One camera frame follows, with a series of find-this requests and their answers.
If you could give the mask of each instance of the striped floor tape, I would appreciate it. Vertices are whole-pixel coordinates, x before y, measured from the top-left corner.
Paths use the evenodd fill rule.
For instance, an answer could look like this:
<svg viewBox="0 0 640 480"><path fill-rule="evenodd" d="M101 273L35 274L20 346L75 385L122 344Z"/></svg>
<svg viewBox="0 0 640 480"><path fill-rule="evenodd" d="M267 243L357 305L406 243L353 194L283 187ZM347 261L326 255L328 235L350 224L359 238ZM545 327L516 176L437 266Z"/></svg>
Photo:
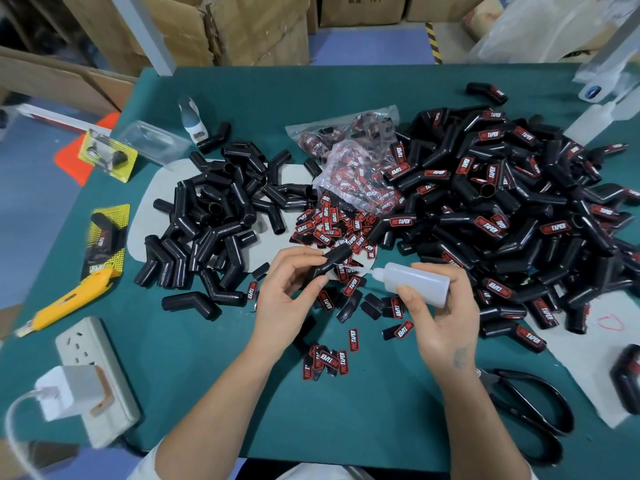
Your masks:
<svg viewBox="0 0 640 480"><path fill-rule="evenodd" d="M429 44L431 46L431 53L433 54L433 60L436 64L442 64L442 57L440 56L440 48L438 47L438 41L436 40L436 34L433 31L433 25L429 22L424 24L427 27L427 35L429 36Z"/></svg>

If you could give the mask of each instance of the hand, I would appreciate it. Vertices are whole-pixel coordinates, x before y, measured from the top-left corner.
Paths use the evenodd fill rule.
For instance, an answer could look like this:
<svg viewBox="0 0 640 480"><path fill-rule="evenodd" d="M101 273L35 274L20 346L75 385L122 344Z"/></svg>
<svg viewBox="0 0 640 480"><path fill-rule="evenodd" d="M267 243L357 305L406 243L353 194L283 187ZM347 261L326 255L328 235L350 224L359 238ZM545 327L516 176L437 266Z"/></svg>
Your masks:
<svg viewBox="0 0 640 480"><path fill-rule="evenodd" d="M476 375L476 344L480 314L467 272L455 264L413 263L413 268L451 279L444 308L431 316L422 297L409 286L398 286L415 324L418 350L440 387Z"/></svg>
<svg viewBox="0 0 640 480"><path fill-rule="evenodd" d="M283 249L273 259L260 287L255 326L247 345L258 350L263 360L276 363L296 338L309 309L329 278L318 276L299 297L292 299L291 295L300 289L311 266L325 262L322 250L305 246Z"/></svg>

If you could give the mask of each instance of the person's right hand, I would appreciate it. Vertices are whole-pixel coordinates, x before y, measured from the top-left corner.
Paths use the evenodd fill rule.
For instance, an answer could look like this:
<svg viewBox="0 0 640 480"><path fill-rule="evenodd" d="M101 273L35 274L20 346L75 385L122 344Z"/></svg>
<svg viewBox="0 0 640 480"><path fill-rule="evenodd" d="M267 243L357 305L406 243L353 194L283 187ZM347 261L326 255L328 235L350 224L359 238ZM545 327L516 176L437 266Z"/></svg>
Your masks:
<svg viewBox="0 0 640 480"><path fill-rule="evenodd" d="M398 286L415 324L418 350L442 387L460 378L476 375L476 343L480 315L467 272L455 264L413 263L413 268L442 274L451 279L444 308L433 318L424 300L409 286Z"/></svg>

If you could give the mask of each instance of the translucent bottle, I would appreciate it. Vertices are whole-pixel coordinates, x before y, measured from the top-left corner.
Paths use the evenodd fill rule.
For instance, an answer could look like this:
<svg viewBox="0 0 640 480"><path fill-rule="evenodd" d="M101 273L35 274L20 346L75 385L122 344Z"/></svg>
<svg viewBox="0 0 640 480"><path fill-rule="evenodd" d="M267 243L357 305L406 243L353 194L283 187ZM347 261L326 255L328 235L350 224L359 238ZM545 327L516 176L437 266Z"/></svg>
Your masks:
<svg viewBox="0 0 640 480"><path fill-rule="evenodd" d="M384 267L367 269L364 267L349 266L355 271L370 273L373 279L385 284L385 289L391 293L397 293L400 285L411 286L418 291L422 299L428 305L437 308L444 307L449 290L449 277L441 274L420 271L409 266L401 266L395 263L387 263Z"/></svg>

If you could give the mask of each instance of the white paper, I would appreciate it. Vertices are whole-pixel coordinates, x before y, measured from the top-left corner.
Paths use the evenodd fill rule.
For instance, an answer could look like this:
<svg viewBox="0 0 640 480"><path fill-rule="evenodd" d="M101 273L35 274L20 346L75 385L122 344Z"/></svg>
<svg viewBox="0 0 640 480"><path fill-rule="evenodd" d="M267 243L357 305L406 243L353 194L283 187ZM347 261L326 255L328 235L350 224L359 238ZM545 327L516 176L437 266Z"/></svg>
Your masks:
<svg viewBox="0 0 640 480"><path fill-rule="evenodd" d="M622 349L640 344L640 308L624 291L606 293L591 302L586 335L566 331L564 313L556 318L560 326L548 330L540 330L530 315L526 321L547 341L549 351L569 370L602 420L615 428L629 413L609 373Z"/></svg>
<svg viewBox="0 0 640 480"><path fill-rule="evenodd" d="M161 198L173 202L173 190L177 183L197 174L199 174L198 169L187 159L171 162L156 172L142 196L133 222L129 226L127 250L133 259L146 261L145 237L150 234L160 236L169 226L169 217L154 209L155 199ZM310 184L311 180L311 175L303 165L284 164L280 167L280 181L283 184ZM262 199L270 201L267 197L262 197ZM258 212L256 223L251 227L252 231L258 235L258 241L243 249L244 265L247 271L251 272L265 262L270 263L279 250L299 245L289 242L289 238L296 227L296 219L301 213L302 210L282 212L282 220L287 230L283 234L276 235L271 231L269 218ZM375 259L368 259L365 250L354 255L353 258L368 269L375 262ZM327 276L333 280L338 279L334 271L327 273Z"/></svg>

